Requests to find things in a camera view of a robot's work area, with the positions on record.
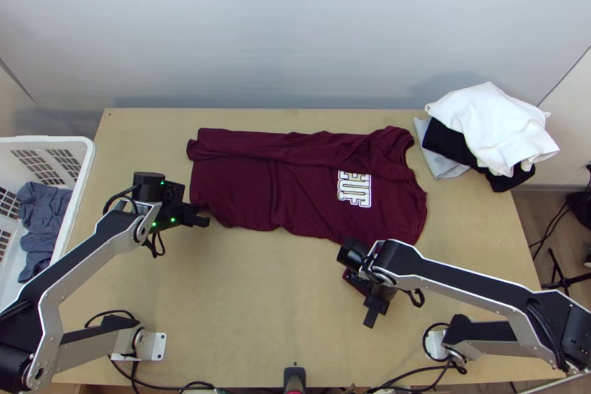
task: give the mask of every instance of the maroon t-shirt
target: maroon t-shirt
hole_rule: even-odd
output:
[[[405,161],[413,142],[393,126],[368,135],[200,129],[187,145],[191,202],[227,227],[412,245],[427,216]]]

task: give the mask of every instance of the white t-shirt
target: white t-shirt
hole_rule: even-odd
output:
[[[544,129],[549,112],[510,97],[490,81],[449,92],[425,110],[463,133],[478,166],[493,174],[512,177],[513,166],[520,162],[529,171],[560,150]]]

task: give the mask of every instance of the folded clothes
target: folded clothes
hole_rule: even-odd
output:
[[[69,189],[34,182],[28,182],[18,191],[18,217],[29,231],[21,238],[27,262],[18,275],[20,283],[32,279],[49,266],[71,196]]]
[[[425,133],[427,132],[430,122],[431,118],[426,118],[425,120],[416,117],[414,118],[414,128],[417,130],[420,150],[423,153],[427,166],[431,170],[433,177],[437,180],[440,178],[453,178],[469,170],[470,166],[462,165],[461,163],[450,160],[441,154],[423,148],[423,138],[425,138]]]
[[[425,110],[445,127],[463,133],[478,167],[496,175],[511,177],[517,164],[529,171],[559,151],[545,130],[550,114],[505,94],[490,81],[449,92]]]
[[[495,175],[488,168],[478,166],[478,160],[468,148],[464,134],[449,129],[436,118],[431,119],[422,146],[450,160],[470,166],[480,174],[484,174],[495,192],[508,191],[517,185],[521,185],[536,173],[535,165],[532,165],[530,171],[524,171],[519,163],[513,167],[512,177]]]

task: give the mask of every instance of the wooden floor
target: wooden floor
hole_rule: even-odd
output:
[[[542,237],[548,222],[554,217],[564,202],[564,194],[548,191],[518,191],[513,194],[519,218],[528,243],[535,242]],[[541,283],[549,282],[552,276],[552,262],[547,254],[547,248],[552,248],[566,277],[576,276],[591,271],[583,266],[583,259],[591,252],[591,231],[578,223],[572,214],[566,215],[559,223],[556,231],[544,244],[543,251],[536,259],[536,270]],[[591,280],[581,282],[571,287],[570,295],[574,300],[591,310]],[[469,384],[469,385],[441,385],[438,393],[450,394],[513,394],[523,392],[543,385],[544,381],[516,382],[513,387],[509,383]],[[71,387],[56,384],[51,386],[46,394],[73,393]],[[155,394],[167,391],[140,388],[141,393]],[[235,394],[269,394],[268,390],[256,388],[232,390]],[[363,388],[355,392],[362,393]],[[130,387],[96,387],[84,386],[83,394],[133,394]],[[309,390],[310,394],[341,394],[341,390]],[[591,376],[585,376],[575,381],[553,387],[543,391],[544,394],[585,394],[591,393]]]

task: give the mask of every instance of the white printed logo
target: white printed logo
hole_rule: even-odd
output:
[[[360,208],[372,207],[372,176],[354,172],[338,172],[338,199]]]

